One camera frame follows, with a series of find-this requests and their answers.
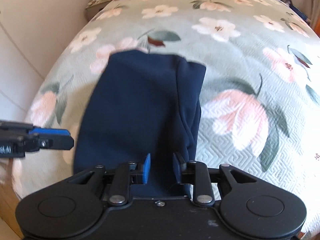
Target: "bedroom floor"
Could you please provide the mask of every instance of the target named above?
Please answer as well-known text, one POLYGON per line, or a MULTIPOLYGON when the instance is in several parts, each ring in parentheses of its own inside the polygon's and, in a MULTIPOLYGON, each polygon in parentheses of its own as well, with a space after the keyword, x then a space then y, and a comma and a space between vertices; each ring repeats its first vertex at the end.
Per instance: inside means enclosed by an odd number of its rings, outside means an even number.
POLYGON ((0 219, 0 232, 0 240, 20 239, 2 219, 0 219))

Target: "circular cover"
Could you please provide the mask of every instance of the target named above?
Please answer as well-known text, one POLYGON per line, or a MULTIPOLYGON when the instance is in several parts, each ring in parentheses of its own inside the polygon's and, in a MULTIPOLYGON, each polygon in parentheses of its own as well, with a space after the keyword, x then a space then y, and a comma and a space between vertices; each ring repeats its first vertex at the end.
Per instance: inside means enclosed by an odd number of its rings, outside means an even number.
POLYGON ((220 203, 224 221, 239 233, 255 238, 281 238, 298 233, 307 215, 297 196, 274 187, 240 184, 220 203))
POLYGON ((98 221, 103 206, 83 187, 48 188, 24 198, 16 209, 21 229, 46 239, 68 238, 87 231, 98 221))
POLYGON ((247 208, 260 217, 275 217, 284 208, 281 200, 271 196, 256 196, 248 200, 247 208))

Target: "bed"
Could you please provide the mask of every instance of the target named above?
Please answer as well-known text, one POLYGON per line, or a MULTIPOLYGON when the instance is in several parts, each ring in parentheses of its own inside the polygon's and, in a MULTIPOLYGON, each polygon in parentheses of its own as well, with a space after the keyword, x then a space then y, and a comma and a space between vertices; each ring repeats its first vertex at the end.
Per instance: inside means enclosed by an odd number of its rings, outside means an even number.
MULTIPOLYGON (((302 231, 319 233, 320 39, 297 14, 280 0, 112 1, 57 60, 26 122, 76 138, 109 56, 130 49, 204 64, 196 160, 293 192, 308 210, 302 231)), ((71 176, 73 153, 14 160, 14 192, 24 198, 71 176)))

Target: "nightstand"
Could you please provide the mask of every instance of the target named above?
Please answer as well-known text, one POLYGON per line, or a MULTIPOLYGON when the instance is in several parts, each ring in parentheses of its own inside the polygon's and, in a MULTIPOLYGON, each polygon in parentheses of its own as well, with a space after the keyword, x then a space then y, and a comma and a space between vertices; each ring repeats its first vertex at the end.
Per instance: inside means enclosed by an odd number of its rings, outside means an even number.
POLYGON ((99 11, 105 8, 112 0, 92 0, 85 8, 85 16, 90 21, 99 11))

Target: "navy blue garment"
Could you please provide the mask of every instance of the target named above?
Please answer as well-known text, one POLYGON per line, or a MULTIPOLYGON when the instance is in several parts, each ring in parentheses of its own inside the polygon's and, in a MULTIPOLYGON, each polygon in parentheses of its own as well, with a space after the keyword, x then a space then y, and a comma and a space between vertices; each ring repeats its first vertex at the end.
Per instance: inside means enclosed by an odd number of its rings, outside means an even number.
POLYGON ((93 91, 78 135, 74 173, 97 164, 115 169, 151 153, 147 185, 135 196, 188 195, 176 185, 172 154, 194 160, 203 65, 177 55, 131 50, 112 55, 93 91))

